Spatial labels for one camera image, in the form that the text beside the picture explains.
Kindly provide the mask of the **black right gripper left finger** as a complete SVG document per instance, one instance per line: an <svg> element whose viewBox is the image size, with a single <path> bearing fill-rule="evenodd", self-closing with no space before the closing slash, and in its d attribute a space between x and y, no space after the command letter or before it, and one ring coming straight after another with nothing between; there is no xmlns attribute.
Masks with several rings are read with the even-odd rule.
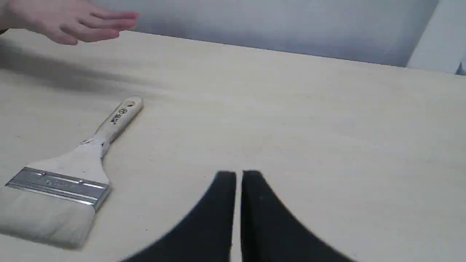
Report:
<svg viewBox="0 0 466 262"><path fill-rule="evenodd" d="M237 176L218 171L195 207L170 232L127 262L228 262Z"/></svg>

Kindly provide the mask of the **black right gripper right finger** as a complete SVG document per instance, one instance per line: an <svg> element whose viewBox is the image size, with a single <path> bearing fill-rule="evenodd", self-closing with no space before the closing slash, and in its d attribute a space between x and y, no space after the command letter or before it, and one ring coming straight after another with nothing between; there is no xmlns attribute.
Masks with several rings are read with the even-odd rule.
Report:
<svg viewBox="0 0 466 262"><path fill-rule="evenodd" d="M351 261L306 229L258 170L243 171L240 242L244 262Z"/></svg>

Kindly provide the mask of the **person's bare hand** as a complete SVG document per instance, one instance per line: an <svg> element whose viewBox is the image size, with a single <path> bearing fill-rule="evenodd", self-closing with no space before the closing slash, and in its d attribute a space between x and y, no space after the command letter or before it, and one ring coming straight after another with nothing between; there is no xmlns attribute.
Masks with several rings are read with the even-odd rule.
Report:
<svg viewBox="0 0 466 262"><path fill-rule="evenodd" d="M112 11L87 0L2 0L1 32L23 29L75 46L119 37L135 28L139 14Z"/></svg>

